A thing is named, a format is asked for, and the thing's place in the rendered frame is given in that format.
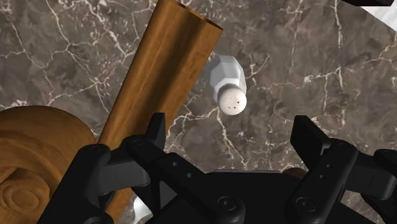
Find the white salt shaker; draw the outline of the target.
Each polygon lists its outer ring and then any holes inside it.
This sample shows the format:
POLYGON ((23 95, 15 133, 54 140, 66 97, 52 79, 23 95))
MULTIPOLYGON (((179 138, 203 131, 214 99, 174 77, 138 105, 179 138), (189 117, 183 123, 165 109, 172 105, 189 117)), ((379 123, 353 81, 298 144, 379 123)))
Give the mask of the white salt shaker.
POLYGON ((243 112, 247 105, 247 85, 244 70, 237 59, 215 55, 205 65, 205 74, 219 109, 229 116, 243 112))

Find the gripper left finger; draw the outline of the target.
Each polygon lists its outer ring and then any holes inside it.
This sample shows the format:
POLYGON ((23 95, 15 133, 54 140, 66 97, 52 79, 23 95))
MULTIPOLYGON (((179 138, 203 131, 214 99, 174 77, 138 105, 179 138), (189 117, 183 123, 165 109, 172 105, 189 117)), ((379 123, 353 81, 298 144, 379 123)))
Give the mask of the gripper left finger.
POLYGON ((176 153, 165 153, 165 115, 154 113, 146 133, 115 150, 78 150, 37 224, 115 224, 106 208, 117 190, 131 188, 153 213, 153 224, 243 224, 240 198, 176 153))

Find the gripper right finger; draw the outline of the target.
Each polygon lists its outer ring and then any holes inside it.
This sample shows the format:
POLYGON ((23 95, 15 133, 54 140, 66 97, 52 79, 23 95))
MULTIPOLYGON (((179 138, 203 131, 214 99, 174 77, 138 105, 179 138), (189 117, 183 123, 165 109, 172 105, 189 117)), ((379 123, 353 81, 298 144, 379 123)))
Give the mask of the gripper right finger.
POLYGON ((295 116, 290 142, 308 172, 286 203, 289 224, 373 224, 341 204, 345 191, 360 193, 385 224, 397 224, 397 150, 366 155, 305 115, 295 116))

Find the wooden paper towel holder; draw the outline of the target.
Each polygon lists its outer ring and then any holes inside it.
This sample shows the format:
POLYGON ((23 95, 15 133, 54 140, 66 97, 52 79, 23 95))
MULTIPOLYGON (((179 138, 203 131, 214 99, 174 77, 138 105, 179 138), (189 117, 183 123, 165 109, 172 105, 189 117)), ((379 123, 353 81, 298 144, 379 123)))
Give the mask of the wooden paper towel holder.
MULTIPOLYGON (((174 119, 222 32, 176 0, 158 0, 99 142, 115 149, 156 112, 174 119)), ((64 110, 0 111, 0 224, 37 224, 77 151, 93 143, 88 126, 64 110)))

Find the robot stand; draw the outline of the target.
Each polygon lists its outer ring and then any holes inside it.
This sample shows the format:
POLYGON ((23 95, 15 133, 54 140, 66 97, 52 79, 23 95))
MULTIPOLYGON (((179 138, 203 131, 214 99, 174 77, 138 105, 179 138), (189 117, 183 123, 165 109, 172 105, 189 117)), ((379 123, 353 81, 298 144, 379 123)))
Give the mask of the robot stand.
POLYGON ((353 6, 391 6, 394 0, 343 0, 353 6))

